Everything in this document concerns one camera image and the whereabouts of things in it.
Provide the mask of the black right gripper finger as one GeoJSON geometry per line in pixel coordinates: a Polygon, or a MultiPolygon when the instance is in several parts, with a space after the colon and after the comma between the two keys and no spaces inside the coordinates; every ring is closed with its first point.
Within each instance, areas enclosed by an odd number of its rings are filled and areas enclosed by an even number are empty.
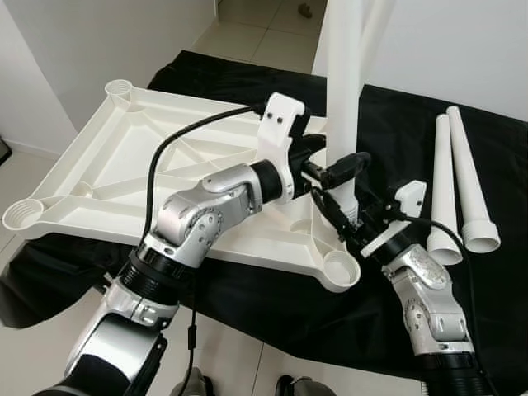
{"type": "Polygon", "coordinates": [[[335,229],[338,234],[338,240],[347,245],[355,231],[355,227],[353,222],[342,211],[338,201],[333,199],[331,193],[320,187],[312,188],[312,199],[320,214],[335,229]]]}

